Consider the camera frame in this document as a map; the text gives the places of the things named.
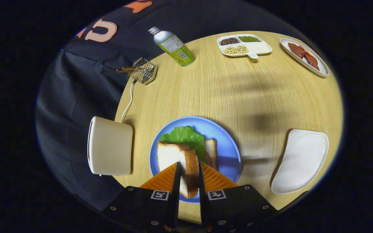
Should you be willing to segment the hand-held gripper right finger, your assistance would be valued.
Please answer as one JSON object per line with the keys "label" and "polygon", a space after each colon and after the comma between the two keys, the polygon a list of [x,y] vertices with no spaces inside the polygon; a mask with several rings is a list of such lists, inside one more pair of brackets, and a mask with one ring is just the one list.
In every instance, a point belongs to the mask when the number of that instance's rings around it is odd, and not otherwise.
{"label": "hand-held gripper right finger", "polygon": [[253,232],[279,214],[252,185],[237,185],[209,165],[199,164],[201,223],[208,232]]}

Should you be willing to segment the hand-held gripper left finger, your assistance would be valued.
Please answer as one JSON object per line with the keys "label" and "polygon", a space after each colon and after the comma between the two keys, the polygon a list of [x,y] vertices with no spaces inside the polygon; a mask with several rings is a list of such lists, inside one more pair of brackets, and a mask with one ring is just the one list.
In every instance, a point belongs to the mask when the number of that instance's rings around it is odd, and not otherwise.
{"label": "hand-held gripper left finger", "polygon": [[176,162],[140,187],[127,186],[104,216],[131,232],[171,232],[178,222],[181,175]]}

